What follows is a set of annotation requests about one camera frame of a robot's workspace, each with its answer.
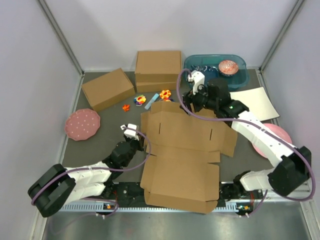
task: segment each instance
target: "orange toy flower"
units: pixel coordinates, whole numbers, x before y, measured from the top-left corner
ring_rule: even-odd
[[[144,95],[139,95],[133,99],[133,102],[137,106],[142,106],[147,101],[146,97]]]
[[[130,110],[130,105],[129,105],[129,104],[125,104],[125,105],[123,105],[122,109],[123,109],[125,112],[127,112],[127,111]]]
[[[162,90],[159,95],[162,99],[168,99],[171,96],[171,92],[170,90]]]

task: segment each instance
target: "flattened cardboard box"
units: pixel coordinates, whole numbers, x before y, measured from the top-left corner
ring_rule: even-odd
[[[137,82],[136,91],[138,93],[161,92],[162,90],[175,90],[177,81],[174,82]]]
[[[159,101],[141,114],[151,142],[140,186],[148,205],[196,213],[212,212],[219,199],[220,153],[232,157],[237,133],[224,122],[188,116],[179,104]],[[202,116],[213,117],[203,110]]]
[[[135,95],[135,89],[121,68],[88,81],[82,90],[96,112]]]
[[[135,81],[173,83],[177,81],[181,70],[181,51],[139,51],[136,58]]]

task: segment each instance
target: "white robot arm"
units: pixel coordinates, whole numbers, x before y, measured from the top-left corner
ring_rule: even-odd
[[[103,195],[107,198],[112,193],[112,180],[123,172],[116,170],[127,167],[136,152],[143,151],[143,139],[139,138],[137,132],[130,130],[138,130],[138,126],[122,125],[121,129],[124,130],[125,127],[129,128],[123,133],[125,141],[118,142],[112,153],[104,160],[81,168],[65,168],[61,164],[56,164],[29,188],[28,195],[31,199],[38,195],[34,205],[44,218],[52,216],[70,202],[91,196]],[[61,174],[63,176],[52,182],[50,187],[42,190]]]
[[[202,108],[213,110],[217,118],[257,146],[273,166],[272,169],[244,172],[235,177],[233,181],[235,184],[239,184],[245,191],[274,190],[281,196],[287,196],[308,180],[309,171],[293,149],[298,151],[309,164],[311,164],[311,152],[304,146],[298,149],[283,139],[282,143],[276,140],[275,138],[279,137],[265,127],[247,106],[231,99],[228,82],[224,78],[211,79],[205,85],[205,76],[199,71],[193,71],[187,79],[193,84],[193,88],[183,95],[184,106],[181,108],[187,114],[192,113],[193,109],[195,112]]]

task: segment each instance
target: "pink plate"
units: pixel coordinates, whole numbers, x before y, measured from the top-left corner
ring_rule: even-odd
[[[265,123],[265,124],[263,124],[263,125],[265,125],[267,128],[269,128],[269,129],[270,129],[272,132],[274,132],[275,135],[277,135],[278,137],[280,137],[280,138],[282,138],[283,140],[285,140],[286,142],[292,144],[292,140],[291,140],[289,134],[288,134],[285,130],[283,130],[281,127],[279,127],[279,126],[277,126],[277,125],[274,125],[274,124],[271,124],[271,123]],[[264,157],[264,158],[266,157],[266,156],[260,151],[260,149],[258,149],[255,145],[252,144],[252,146],[253,146],[254,150],[257,151],[258,154],[260,154],[260,155],[261,155],[262,157]]]
[[[100,127],[100,116],[97,112],[86,108],[72,113],[65,122],[66,135],[75,140],[87,140],[96,134]]]

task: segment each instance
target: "gray table surface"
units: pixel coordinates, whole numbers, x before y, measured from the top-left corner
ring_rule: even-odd
[[[93,80],[105,72],[89,72],[84,76],[83,83]],[[134,72],[126,72],[129,79],[135,85]],[[240,88],[241,90],[248,90],[260,87],[259,81],[254,69],[249,69],[250,81],[247,86]],[[189,87],[185,82],[181,84],[181,92],[184,93],[189,90]],[[177,93],[175,90],[172,92],[172,98],[177,101]],[[144,93],[147,101],[150,100],[154,92]],[[116,144],[123,140],[123,131],[120,126],[123,124],[136,124],[140,125],[140,114],[146,112],[143,106],[135,106],[133,103],[133,97],[121,101],[98,114],[101,117],[101,127],[97,131],[96,135],[85,141],[68,140],[64,159],[64,167],[81,167],[85,165],[92,165],[107,157],[114,149]],[[124,112],[122,106],[124,104],[130,104],[130,111]],[[76,109],[90,108],[90,105],[81,91]],[[141,163],[145,158],[145,153],[137,152],[132,161],[129,164],[130,167],[134,167]],[[221,155],[220,166],[220,181],[230,182],[238,174],[244,171],[260,171],[264,169],[270,169],[272,165],[270,162],[261,157],[252,147],[251,143],[245,139],[242,135],[238,135],[234,157],[228,157]],[[117,182],[140,182],[143,172],[143,167],[138,169],[124,172],[119,176]]]

